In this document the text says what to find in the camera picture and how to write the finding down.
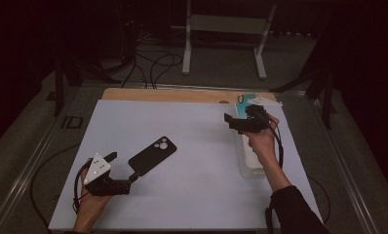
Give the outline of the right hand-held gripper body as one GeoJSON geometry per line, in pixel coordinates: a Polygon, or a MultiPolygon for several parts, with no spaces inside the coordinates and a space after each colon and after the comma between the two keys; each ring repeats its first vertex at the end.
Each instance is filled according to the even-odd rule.
{"type": "Polygon", "coordinates": [[[259,133],[267,129],[272,122],[268,116],[267,107],[282,106],[281,102],[271,100],[266,97],[256,97],[249,101],[249,106],[246,107],[246,114],[238,117],[246,119],[247,122],[243,124],[241,130],[259,133]]]}

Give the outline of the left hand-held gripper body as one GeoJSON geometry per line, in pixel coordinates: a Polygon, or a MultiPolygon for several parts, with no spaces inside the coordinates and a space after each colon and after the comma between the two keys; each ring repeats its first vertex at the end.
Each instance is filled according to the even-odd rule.
{"type": "Polygon", "coordinates": [[[106,162],[103,157],[97,153],[86,164],[88,171],[83,182],[85,187],[95,196],[128,195],[131,190],[130,182],[127,179],[111,178],[110,162],[106,162]]]}

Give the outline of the blue-green phone case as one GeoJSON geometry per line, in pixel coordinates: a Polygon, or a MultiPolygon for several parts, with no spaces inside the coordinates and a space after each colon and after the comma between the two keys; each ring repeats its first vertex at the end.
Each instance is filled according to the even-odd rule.
{"type": "Polygon", "coordinates": [[[249,101],[251,99],[256,98],[255,94],[238,94],[237,95],[237,103],[236,110],[239,116],[243,116],[246,114],[246,107],[249,106],[249,101]]]}

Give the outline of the black phone case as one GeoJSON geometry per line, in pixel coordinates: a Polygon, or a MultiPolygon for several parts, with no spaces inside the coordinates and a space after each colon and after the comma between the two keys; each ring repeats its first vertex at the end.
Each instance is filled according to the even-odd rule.
{"type": "Polygon", "coordinates": [[[139,176],[144,176],[176,150],[175,144],[168,137],[162,136],[137,153],[128,163],[139,176]]]}

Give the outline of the white plastic box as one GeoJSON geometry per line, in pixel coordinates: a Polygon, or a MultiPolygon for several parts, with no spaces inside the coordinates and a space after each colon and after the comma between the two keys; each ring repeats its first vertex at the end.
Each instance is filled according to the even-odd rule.
{"type": "MultiPolygon", "coordinates": [[[[237,130],[241,130],[242,126],[243,124],[239,126],[229,125],[229,127],[233,128],[236,132],[237,130]]],[[[245,178],[265,177],[263,167],[260,165],[254,152],[249,147],[248,138],[245,135],[238,134],[235,139],[241,175],[245,178]]]]}

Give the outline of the person's right hand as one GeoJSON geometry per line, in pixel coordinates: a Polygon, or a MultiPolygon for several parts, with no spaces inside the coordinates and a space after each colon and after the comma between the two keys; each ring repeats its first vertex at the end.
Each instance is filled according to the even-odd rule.
{"type": "Polygon", "coordinates": [[[244,135],[249,139],[249,147],[264,168],[270,168],[277,163],[274,132],[278,124],[279,120],[272,117],[272,122],[266,130],[260,133],[244,132],[244,135]]]}

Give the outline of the person's left hand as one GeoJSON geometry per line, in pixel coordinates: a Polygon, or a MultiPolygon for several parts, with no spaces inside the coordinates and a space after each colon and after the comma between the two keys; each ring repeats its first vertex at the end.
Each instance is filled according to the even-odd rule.
{"type": "MultiPolygon", "coordinates": [[[[88,170],[81,173],[81,182],[85,180],[88,170]]],[[[104,211],[106,205],[111,200],[111,196],[92,195],[83,183],[81,185],[81,199],[78,216],[87,216],[98,218],[104,211]]]]}

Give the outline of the white table mat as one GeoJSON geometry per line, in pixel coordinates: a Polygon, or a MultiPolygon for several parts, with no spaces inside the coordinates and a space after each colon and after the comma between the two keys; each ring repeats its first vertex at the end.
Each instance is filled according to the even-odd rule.
{"type": "Polygon", "coordinates": [[[100,100],[50,222],[67,230],[76,217],[73,183],[91,157],[117,153],[111,176],[125,179],[128,161],[160,137],[176,151],[146,175],[127,195],[113,197],[98,219],[97,230],[182,231],[264,228],[271,189],[266,178],[244,178],[237,156],[237,133],[224,122],[232,104],[100,100]]]}

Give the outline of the black floor stand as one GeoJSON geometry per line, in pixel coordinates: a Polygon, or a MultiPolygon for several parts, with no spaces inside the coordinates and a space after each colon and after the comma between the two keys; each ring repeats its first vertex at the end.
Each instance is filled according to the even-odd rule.
{"type": "Polygon", "coordinates": [[[331,129],[330,113],[333,89],[333,76],[330,73],[330,69],[328,67],[316,68],[313,71],[303,72],[296,79],[293,79],[287,84],[274,89],[270,89],[270,92],[283,93],[307,81],[310,81],[310,85],[305,91],[305,95],[309,99],[317,99],[320,94],[323,94],[322,120],[325,126],[328,129],[331,129]]]}
{"type": "Polygon", "coordinates": [[[84,82],[84,78],[80,74],[81,70],[90,73],[105,83],[120,84],[120,81],[110,78],[101,70],[73,55],[59,56],[55,60],[55,116],[60,115],[64,106],[64,81],[67,81],[70,86],[80,87],[84,82]]]}

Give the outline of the grey metal stand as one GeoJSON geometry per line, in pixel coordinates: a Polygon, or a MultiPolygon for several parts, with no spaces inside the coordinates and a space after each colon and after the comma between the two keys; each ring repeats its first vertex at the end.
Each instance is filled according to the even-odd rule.
{"type": "Polygon", "coordinates": [[[264,80],[267,78],[262,52],[270,32],[274,14],[277,9],[276,4],[270,5],[268,15],[265,19],[198,15],[193,14],[191,8],[192,0],[187,0],[185,48],[181,69],[183,75],[188,75],[190,73],[192,54],[191,32],[208,31],[260,35],[261,40],[258,46],[253,49],[253,56],[259,79],[264,80]]]}

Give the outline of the black square floor bracket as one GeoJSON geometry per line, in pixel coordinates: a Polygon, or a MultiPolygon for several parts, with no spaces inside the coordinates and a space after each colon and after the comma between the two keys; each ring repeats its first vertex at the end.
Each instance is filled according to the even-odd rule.
{"type": "Polygon", "coordinates": [[[84,119],[82,117],[65,116],[60,127],[62,129],[80,129],[83,121],[84,119]]]}

